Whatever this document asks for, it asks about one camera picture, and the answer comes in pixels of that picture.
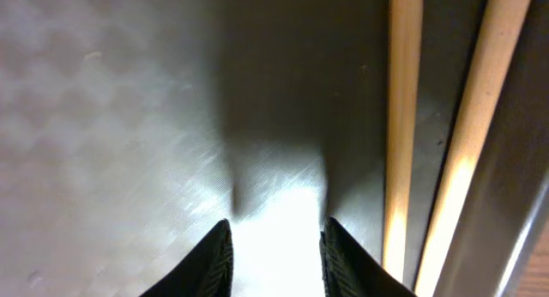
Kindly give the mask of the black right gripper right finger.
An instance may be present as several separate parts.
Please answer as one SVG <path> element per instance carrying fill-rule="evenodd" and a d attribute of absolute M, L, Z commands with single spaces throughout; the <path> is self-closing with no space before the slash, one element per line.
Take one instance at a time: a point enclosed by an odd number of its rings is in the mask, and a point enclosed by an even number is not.
<path fill-rule="evenodd" d="M 320 239 L 326 297 L 415 297 L 333 217 Z"/>

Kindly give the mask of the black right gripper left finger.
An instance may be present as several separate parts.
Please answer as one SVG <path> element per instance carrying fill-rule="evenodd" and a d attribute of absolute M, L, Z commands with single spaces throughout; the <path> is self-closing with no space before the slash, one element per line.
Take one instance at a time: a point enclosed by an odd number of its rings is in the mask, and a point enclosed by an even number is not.
<path fill-rule="evenodd" d="M 230 297 L 233 263 L 230 222 L 223 219 L 142 297 Z"/>

